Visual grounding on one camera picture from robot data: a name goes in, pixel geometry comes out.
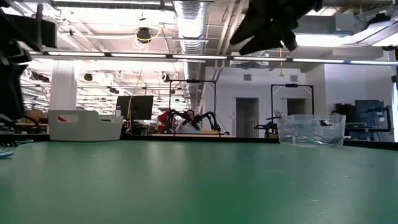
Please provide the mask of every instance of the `doorway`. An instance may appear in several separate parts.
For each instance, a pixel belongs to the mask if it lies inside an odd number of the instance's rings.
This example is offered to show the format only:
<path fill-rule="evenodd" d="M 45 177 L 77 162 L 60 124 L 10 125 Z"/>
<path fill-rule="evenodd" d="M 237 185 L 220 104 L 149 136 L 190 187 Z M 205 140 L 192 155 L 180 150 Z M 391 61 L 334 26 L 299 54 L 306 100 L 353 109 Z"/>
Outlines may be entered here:
<path fill-rule="evenodd" d="M 287 99 L 287 115 L 305 114 L 305 99 Z"/>
<path fill-rule="evenodd" d="M 254 129 L 259 121 L 259 99 L 236 99 L 236 137 L 258 138 L 258 131 Z"/>

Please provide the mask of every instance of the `desk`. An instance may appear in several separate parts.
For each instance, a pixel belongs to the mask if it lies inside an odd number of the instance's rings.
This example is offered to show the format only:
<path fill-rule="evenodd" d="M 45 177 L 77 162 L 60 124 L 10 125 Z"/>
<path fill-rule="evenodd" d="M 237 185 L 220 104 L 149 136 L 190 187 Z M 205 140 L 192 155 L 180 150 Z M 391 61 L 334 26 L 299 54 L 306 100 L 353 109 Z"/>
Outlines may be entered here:
<path fill-rule="evenodd" d="M 16 123 L 19 126 L 36 126 L 34 123 Z M 47 127 L 49 124 L 39 124 L 40 127 Z"/>
<path fill-rule="evenodd" d="M 397 151 L 35 142 L 0 160 L 0 222 L 398 223 L 397 189 Z"/>
<path fill-rule="evenodd" d="M 233 138 L 232 135 L 219 134 L 153 134 L 152 136 L 168 136 L 168 137 L 202 137 L 202 138 Z"/>

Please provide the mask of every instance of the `ductwork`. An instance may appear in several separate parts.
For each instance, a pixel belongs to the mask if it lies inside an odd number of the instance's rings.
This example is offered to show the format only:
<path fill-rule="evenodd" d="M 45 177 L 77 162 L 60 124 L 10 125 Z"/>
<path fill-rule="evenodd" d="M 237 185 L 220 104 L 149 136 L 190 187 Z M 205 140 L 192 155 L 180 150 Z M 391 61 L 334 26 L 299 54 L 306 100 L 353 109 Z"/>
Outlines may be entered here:
<path fill-rule="evenodd" d="M 205 35 L 205 19 L 208 3 L 197 1 L 175 1 L 174 7 L 177 13 L 177 27 L 179 36 L 183 38 L 203 38 Z M 204 53 L 205 43 L 195 40 L 183 40 L 180 42 L 184 54 L 200 55 Z M 204 80 L 205 74 L 201 72 L 201 63 L 185 62 L 184 74 L 186 79 Z M 200 96 L 199 90 L 203 84 L 187 85 L 190 96 L 191 108 L 199 112 Z"/>

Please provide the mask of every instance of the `person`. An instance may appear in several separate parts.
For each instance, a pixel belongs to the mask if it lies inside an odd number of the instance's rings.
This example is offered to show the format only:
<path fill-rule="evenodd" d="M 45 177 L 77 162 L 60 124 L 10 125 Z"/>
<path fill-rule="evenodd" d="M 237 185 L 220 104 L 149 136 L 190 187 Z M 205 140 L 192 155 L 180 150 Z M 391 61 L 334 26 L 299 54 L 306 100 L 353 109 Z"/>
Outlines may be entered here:
<path fill-rule="evenodd" d="M 182 133 L 182 134 L 189 134 L 189 133 L 195 133 L 197 131 L 201 131 L 200 127 L 198 124 L 192 124 L 193 118 L 195 116 L 195 112 L 193 110 L 188 110 L 188 120 L 185 120 L 181 124 L 179 124 L 175 130 L 176 133 Z"/>

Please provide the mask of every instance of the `red object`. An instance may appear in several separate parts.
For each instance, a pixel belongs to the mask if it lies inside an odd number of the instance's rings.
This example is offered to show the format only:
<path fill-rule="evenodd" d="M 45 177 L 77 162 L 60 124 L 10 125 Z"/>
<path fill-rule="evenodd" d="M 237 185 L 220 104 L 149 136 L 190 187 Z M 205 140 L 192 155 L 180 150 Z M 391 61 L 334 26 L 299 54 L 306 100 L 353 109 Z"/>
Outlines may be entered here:
<path fill-rule="evenodd" d="M 61 116 L 58 116 L 58 120 L 62 121 L 62 122 L 67 122 L 67 120 L 65 118 L 61 117 Z"/>
<path fill-rule="evenodd" d="M 167 122 L 167 118 L 169 117 L 169 112 L 164 112 L 164 113 L 162 113 L 161 115 L 159 115 L 159 121 L 162 123 L 162 124 L 166 124 L 166 122 Z"/>
<path fill-rule="evenodd" d="M 159 126 L 157 127 L 157 130 L 158 130 L 159 132 L 164 132 L 165 129 L 166 129 L 166 126 L 164 126 L 163 124 L 162 124 L 162 125 L 159 125 Z"/>

